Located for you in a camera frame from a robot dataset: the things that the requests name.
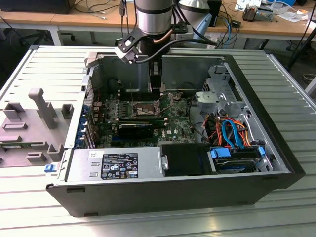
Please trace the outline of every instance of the blue cable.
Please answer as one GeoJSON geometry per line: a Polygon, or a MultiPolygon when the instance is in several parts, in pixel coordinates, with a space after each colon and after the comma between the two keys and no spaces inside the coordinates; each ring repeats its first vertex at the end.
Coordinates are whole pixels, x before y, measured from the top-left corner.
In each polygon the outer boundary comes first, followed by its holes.
{"type": "Polygon", "coordinates": [[[232,32],[231,25],[229,24],[229,22],[228,22],[228,20],[227,20],[227,19],[225,19],[225,20],[226,20],[226,22],[227,22],[227,26],[228,26],[229,34],[228,34],[228,40],[227,40],[227,43],[226,43],[226,45],[225,45],[224,49],[226,49],[226,48],[227,48],[227,46],[229,45],[229,40],[231,39],[231,32],[232,32]]]}
{"type": "Polygon", "coordinates": [[[238,137],[238,131],[237,131],[237,128],[236,128],[236,125],[234,124],[233,121],[230,121],[230,120],[226,120],[225,122],[223,122],[223,126],[222,126],[222,132],[223,132],[223,137],[225,139],[225,141],[232,147],[232,148],[235,148],[235,146],[233,145],[233,143],[228,139],[227,135],[226,135],[226,125],[230,123],[232,128],[233,128],[233,131],[234,131],[234,136],[235,136],[235,141],[237,143],[237,146],[240,147],[241,149],[244,149],[244,146],[242,145],[241,143],[241,140],[239,139],[238,137]]]}

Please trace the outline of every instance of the black box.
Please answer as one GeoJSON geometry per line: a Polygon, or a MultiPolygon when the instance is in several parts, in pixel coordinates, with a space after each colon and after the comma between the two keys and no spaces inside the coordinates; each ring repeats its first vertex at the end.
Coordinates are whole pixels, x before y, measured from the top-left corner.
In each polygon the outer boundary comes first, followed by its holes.
{"type": "Polygon", "coordinates": [[[218,18],[218,14],[219,14],[219,10],[221,8],[222,0],[208,0],[207,3],[208,3],[209,8],[210,8],[209,13],[212,15],[212,19],[211,19],[211,22],[209,23],[209,26],[215,27],[216,22],[217,22],[217,18],[218,18]]]}
{"type": "Polygon", "coordinates": [[[75,0],[1,0],[2,11],[34,11],[68,14],[75,0]]]}

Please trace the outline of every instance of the work bench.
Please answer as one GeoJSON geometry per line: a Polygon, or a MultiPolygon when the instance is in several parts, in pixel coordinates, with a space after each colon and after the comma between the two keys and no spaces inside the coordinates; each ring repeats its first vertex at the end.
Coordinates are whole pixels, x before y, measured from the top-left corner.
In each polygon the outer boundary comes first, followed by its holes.
{"type": "MultiPolygon", "coordinates": [[[[85,2],[82,2],[77,8],[81,11],[87,11],[85,2]]],[[[103,3],[102,0],[89,0],[89,5],[103,3]]],[[[292,23],[278,16],[274,16],[272,22],[255,21],[246,22],[242,20],[242,11],[234,10],[236,0],[225,0],[223,4],[233,20],[241,22],[241,28],[238,33],[238,38],[256,38],[270,40],[300,40],[306,29],[306,21],[292,23]]],[[[96,6],[94,11],[102,10],[113,5],[117,5],[116,1],[112,1],[107,5],[96,6]]],[[[313,1],[308,1],[304,6],[306,10],[313,7],[313,1]]],[[[135,13],[133,3],[128,3],[129,27],[132,29],[135,23],[135,13]]],[[[95,41],[93,32],[120,32],[120,15],[119,8],[112,8],[105,11],[107,19],[101,19],[89,13],[78,12],[75,9],[70,11],[68,15],[53,14],[53,13],[32,13],[32,12],[2,12],[3,17],[13,28],[17,29],[36,29],[49,30],[54,45],[63,45],[60,31],[88,31],[92,32],[92,41],[95,41]]],[[[123,23],[123,30],[127,32],[126,18],[123,23]]],[[[9,26],[0,19],[0,28],[9,28],[9,26]]],[[[207,35],[213,34],[216,37],[223,36],[227,31],[222,19],[219,19],[216,27],[209,27],[207,35]]]]}

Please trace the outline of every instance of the motherboard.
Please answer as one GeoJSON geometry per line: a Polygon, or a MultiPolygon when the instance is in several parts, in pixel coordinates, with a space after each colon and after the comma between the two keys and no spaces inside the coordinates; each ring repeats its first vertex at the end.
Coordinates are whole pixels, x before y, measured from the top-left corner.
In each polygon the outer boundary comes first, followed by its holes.
{"type": "Polygon", "coordinates": [[[150,100],[139,94],[113,95],[93,107],[97,148],[156,147],[162,143],[194,143],[187,98],[165,93],[150,100]]]}

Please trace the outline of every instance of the power supply label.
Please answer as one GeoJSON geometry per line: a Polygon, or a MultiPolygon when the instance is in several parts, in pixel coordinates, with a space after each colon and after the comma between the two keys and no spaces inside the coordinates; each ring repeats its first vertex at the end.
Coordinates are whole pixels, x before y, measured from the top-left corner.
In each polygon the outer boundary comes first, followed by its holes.
{"type": "Polygon", "coordinates": [[[103,154],[102,179],[138,178],[138,172],[137,153],[103,154]]]}

